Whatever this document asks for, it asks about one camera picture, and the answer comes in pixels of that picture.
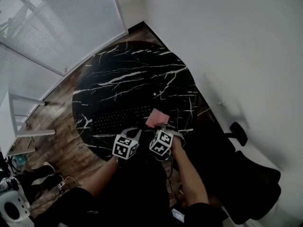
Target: black marble table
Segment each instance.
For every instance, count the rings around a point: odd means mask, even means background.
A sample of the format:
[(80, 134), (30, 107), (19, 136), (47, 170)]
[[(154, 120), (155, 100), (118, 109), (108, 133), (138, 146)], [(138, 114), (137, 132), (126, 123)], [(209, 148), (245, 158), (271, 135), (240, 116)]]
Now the black marble table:
[[(96, 135), (92, 114), (134, 103), (160, 103), (170, 115), (169, 124), (188, 138), (198, 109), (198, 91), (186, 65), (167, 48), (149, 42), (124, 42), (95, 54), (85, 65), (73, 92), (72, 111), (84, 143), (104, 160), (111, 158), (117, 133)], [(154, 136), (142, 126), (140, 147), (148, 148)]]

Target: wooden floor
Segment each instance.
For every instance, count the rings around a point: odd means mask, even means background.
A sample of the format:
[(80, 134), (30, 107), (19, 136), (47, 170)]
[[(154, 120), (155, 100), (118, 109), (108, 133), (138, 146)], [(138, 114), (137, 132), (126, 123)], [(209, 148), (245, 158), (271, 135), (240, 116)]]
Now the wooden floor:
[[(146, 28), (142, 28), (131, 35), (121, 38), (119, 41), (116, 41), (115, 44), (135, 40), (160, 44)], [(43, 162), (48, 161), (53, 164), (64, 177), (72, 176), (79, 184), (83, 184), (87, 178), (94, 174), (97, 169), (102, 167), (105, 163), (105, 161), (94, 155), (82, 142), (72, 117), (72, 93), (77, 78), (83, 70), (85, 70), (83, 65), (78, 67), (46, 98), (46, 106), (38, 107), (27, 121), (27, 129), (55, 129), (56, 134), (33, 138), (30, 147), (35, 147), (36, 151), (26, 154), (27, 163), (22, 168), (23, 170), (38, 168), (43, 165)], [(26, 149), (28, 142), (29, 138), (18, 139), (15, 143), (15, 149)], [(169, 175), (170, 163), (165, 163), (164, 167), (167, 171), (167, 175)], [(173, 171), (170, 180), (173, 191), (177, 194), (178, 198), (181, 199), (182, 204), (184, 204), (182, 194), (178, 191), (180, 178), (177, 171)], [(76, 183), (72, 179), (67, 180), (67, 183), (70, 187), (76, 186)], [(171, 193), (169, 183), (167, 184), (167, 187), (169, 193)], [(31, 216), (35, 218), (38, 214), (48, 209), (58, 198), (54, 198), (58, 195), (58, 192), (59, 189), (55, 187), (48, 194), (43, 195), (34, 202), (31, 206)], [(176, 200), (171, 197), (171, 206), (175, 203)]]

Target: pink sticky note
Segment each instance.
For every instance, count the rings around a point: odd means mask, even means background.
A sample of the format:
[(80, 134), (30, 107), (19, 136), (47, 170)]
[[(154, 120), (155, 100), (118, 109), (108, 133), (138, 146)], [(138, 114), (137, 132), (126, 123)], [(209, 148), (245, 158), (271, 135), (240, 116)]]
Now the pink sticky note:
[(155, 125), (159, 123), (168, 123), (169, 116), (160, 112), (158, 109), (153, 109), (151, 115), (146, 121), (146, 125), (150, 128), (155, 128)]

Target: person's right arm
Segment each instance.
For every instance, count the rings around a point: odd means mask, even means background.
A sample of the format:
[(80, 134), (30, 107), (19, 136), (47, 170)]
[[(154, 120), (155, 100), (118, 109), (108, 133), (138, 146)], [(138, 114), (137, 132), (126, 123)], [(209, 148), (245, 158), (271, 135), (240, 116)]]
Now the person's right arm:
[(204, 184), (177, 136), (173, 138), (171, 151), (179, 167), (183, 192), (188, 205), (185, 225), (221, 227), (221, 210), (208, 204)]

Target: black baseboard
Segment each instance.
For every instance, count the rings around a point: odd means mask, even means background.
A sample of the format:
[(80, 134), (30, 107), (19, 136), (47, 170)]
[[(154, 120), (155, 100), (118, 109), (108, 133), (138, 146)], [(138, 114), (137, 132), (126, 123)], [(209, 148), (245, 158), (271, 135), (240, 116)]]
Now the black baseboard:
[(131, 33), (135, 32), (138, 29), (143, 28), (143, 27), (146, 27), (152, 33), (152, 35), (156, 37), (156, 39), (160, 42), (160, 44), (163, 47), (167, 48), (167, 46), (165, 45), (165, 43), (163, 43), (163, 41), (155, 34), (155, 32), (144, 21), (142, 21), (141, 23), (136, 24), (135, 26), (129, 28), (128, 29), (128, 33), (131, 34)]

